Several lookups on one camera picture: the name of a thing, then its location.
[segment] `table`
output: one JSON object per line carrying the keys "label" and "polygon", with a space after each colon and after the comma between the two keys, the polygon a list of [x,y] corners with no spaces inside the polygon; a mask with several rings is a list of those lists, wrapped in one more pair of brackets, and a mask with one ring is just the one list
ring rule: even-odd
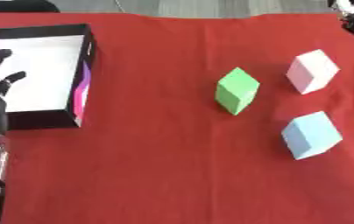
{"label": "table", "polygon": [[[0,27],[83,22],[99,44],[84,126],[9,133],[3,224],[354,223],[354,36],[335,15],[0,14]],[[315,49],[342,71],[299,95],[285,73]],[[238,116],[214,101],[235,67],[261,82]],[[294,161],[280,132],[319,110],[344,140]]]}

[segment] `cube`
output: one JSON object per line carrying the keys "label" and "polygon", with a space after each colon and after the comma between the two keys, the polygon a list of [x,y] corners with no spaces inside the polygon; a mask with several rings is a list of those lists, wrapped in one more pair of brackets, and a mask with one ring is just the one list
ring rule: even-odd
{"label": "cube", "polygon": [[282,136],[295,159],[322,154],[343,140],[323,111],[293,119]]}
{"label": "cube", "polygon": [[259,85],[260,83],[237,67],[218,81],[216,101],[236,116],[253,101]]}
{"label": "cube", "polygon": [[297,56],[287,78],[305,95],[326,87],[338,71],[336,64],[322,50],[315,50]]}

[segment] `box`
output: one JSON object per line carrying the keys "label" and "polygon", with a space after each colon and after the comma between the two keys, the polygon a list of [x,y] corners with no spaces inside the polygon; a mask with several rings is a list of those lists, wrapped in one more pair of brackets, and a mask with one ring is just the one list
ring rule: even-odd
{"label": "box", "polygon": [[0,49],[12,50],[0,80],[26,72],[5,97],[10,130],[81,126],[96,54],[89,25],[0,29]]}
{"label": "box", "polygon": [[322,50],[315,50],[297,56],[287,78],[305,95],[326,87],[338,71],[336,64]]}
{"label": "box", "polygon": [[218,81],[216,101],[236,116],[253,101],[259,86],[258,81],[237,67]]}
{"label": "box", "polygon": [[282,136],[295,159],[322,154],[343,140],[323,111],[293,119]]}

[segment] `black box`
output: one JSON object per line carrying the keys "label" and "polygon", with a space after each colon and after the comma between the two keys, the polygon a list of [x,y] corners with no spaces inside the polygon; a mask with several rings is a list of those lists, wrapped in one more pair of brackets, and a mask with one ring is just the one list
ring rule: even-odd
{"label": "black box", "polygon": [[25,71],[5,97],[10,130],[80,127],[96,41],[88,24],[0,29],[12,55],[0,80]]}

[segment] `light blue cube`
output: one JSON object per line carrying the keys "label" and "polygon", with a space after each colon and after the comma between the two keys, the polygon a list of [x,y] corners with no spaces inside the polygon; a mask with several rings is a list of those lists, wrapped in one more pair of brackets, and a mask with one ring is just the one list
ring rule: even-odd
{"label": "light blue cube", "polygon": [[293,119],[282,136],[295,159],[322,154],[343,140],[323,111]]}

